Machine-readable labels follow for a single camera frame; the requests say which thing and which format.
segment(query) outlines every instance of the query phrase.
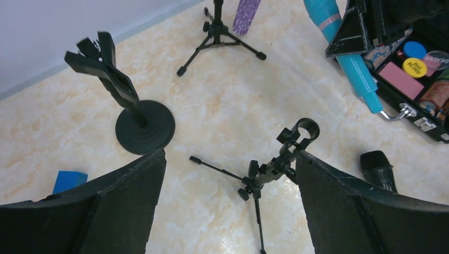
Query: yellow round sticker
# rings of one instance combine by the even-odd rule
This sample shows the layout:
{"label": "yellow round sticker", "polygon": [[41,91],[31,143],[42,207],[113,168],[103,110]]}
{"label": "yellow round sticker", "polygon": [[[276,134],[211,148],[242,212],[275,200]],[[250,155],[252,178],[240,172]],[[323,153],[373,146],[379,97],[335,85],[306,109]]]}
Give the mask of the yellow round sticker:
{"label": "yellow round sticker", "polygon": [[426,64],[418,58],[408,58],[402,64],[402,69],[413,78],[424,77],[427,73]]}

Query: case handle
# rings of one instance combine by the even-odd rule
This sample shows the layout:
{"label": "case handle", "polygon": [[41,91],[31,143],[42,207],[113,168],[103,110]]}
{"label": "case handle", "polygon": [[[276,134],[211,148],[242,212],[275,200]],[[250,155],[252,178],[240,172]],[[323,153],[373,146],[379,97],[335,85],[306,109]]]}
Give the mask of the case handle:
{"label": "case handle", "polygon": [[399,106],[401,107],[401,110],[399,112],[399,114],[395,117],[391,117],[389,116],[385,111],[381,111],[379,114],[383,116],[383,118],[387,119],[390,122],[395,122],[398,120],[401,120],[404,117],[415,117],[416,114],[416,110],[411,107],[410,105],[408,105],[407,103],[401,103],[399,104]]}

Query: blue foam block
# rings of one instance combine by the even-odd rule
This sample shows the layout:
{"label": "blue foam block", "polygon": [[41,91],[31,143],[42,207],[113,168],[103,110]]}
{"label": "blue foam block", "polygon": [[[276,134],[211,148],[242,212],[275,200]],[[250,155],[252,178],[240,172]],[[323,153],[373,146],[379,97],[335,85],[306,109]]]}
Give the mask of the blue foam block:
{"label": "blue foam block", "polygon": [[87,182],[87,174],[77,171],[60,171],[56,178],[53,194],[66,191]]}

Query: pink band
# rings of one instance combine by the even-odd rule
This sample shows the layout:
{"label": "pink band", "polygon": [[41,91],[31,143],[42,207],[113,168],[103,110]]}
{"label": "pink band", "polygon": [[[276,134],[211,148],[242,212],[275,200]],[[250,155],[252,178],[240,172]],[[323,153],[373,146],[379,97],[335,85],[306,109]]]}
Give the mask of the pink band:
{"label": "pink band", "polygon": [[337,20],[340,20],[342,17],[340,16],[339,13],[334,14],[330,17],[328,17],[327,19],[325,19],[319,26],[318,28],[320,29],[320,31],[322,31],[324,28],[326,28],[328,25],[334,23]]}

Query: blue round object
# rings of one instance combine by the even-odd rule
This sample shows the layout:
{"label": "blue round object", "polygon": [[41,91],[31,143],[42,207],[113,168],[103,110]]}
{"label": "blue round object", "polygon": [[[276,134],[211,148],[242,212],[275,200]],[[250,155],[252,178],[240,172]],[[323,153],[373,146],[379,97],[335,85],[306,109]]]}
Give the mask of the blue round object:
{"label": "blue round object", "polygon": [[414,57],[418,59],[424,59],[424,57],[427,54],[426,48],[424,46],[416,41],[409,41],[404,45],[404,54],[407,57]]}

